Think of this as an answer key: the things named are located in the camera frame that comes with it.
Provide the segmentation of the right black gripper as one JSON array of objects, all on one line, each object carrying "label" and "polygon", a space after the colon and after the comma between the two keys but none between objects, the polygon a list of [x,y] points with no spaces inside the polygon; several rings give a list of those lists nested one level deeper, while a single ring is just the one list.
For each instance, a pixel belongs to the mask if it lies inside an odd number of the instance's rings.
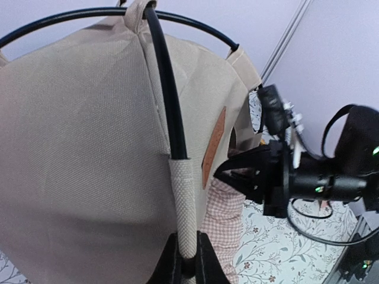
[{"label": "right black gripper", "polygon": [[[246,200],[263,206],[263,214],[287,218],[289,201],[285,162],[288,150],[284,143],[271,140],[269,144],[238,153],[228,158],[214,172],[214,177],[242,193]],[[253,169],[252,176],[223,174],[235,169]]]}]

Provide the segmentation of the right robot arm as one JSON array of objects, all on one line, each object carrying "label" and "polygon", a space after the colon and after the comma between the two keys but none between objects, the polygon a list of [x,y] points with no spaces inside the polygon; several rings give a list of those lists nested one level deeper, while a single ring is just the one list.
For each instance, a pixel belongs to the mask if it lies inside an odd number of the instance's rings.
[{"label": "right robot arm", "polygon": [[332,158],[300,156],[285,142],[268,144],[229,158],[214,177],[264,206],[263,214],[286,218],[290,199],[353,202],[363,198],[369,211],[378,211],[378,111],[347,105],[326,129],[346,115],[344,128]]}]

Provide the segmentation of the beige fabric pet tent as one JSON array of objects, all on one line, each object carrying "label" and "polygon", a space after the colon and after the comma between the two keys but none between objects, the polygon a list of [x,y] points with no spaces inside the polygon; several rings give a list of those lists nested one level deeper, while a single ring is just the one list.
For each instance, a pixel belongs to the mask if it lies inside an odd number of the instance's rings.
[{"label": "beige fabric pet tent", "polygon": [[[177,233],[149,3],[1,63],[1,250],[32,283],[146,283]],[[164,36],[198,231],[230,146],[253,146],[262,81],[239,46]]]}]

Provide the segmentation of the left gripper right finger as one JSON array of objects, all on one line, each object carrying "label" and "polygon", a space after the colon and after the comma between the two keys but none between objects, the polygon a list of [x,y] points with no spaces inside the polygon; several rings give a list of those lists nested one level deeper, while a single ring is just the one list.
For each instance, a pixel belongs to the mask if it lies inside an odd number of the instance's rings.
[{"label": "left gripper right finger", "polygon": [[195,281],[197,284],[229,284],[211,241],[206,233],[197,231],[195,257]]}]

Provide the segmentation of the pink checkered cushion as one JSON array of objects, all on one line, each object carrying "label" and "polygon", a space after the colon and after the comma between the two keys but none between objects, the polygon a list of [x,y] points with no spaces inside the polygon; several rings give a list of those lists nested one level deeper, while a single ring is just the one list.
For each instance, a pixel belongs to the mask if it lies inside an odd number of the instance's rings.
[{"label": "pink checkered cushion", "polygon": [[242,235],[244,194],[214,178],[207,194],[205,217],[201,231],[211,241],[220,266],[230,283],[238,283],[233,259]]}]

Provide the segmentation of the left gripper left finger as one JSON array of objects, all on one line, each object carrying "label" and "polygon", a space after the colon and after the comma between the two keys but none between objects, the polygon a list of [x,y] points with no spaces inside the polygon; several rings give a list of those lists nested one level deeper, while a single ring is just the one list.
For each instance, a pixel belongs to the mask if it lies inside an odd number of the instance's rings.
[{"label": "left gripper left finger", "polygon": [[149,284],[180,284],[181,281],[182,257],[179,252],[178,235],[172,233],[149,279]]}]

